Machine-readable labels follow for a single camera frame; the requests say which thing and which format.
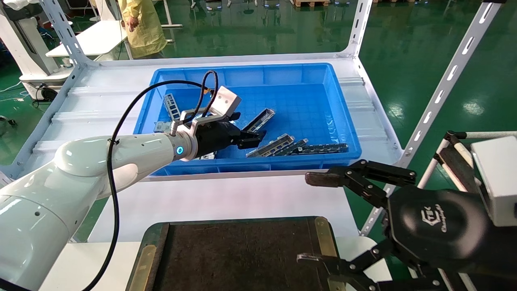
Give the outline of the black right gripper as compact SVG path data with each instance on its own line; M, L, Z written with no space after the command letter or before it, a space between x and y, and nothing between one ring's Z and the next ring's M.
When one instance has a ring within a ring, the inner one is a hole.
M414 260L455 273L516 279L516 227L497 227L480 196L458 190L400 188L387 199L390 236ZM404 291L404 283L375 283L364 272L391 254L385 239L352 261L301 253L297 263L357 291Z

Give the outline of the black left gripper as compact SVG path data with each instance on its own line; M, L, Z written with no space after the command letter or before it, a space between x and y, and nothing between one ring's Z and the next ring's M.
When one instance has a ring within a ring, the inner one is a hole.
M241 130L231 122L239 118L240 113L235 112L229 118L198 123L195 133L197 151L194 158L200 158L236 144ZM237 142L238 149L257 148L266 133L266 130L242 130L242 139ZM349 166L331 167L324 173L305 174L305 182L308 185L328 188L346 187L375 208L386 208L387 194L374 185L373 181L393 186L414 185L416 173L390 164L359 160Z

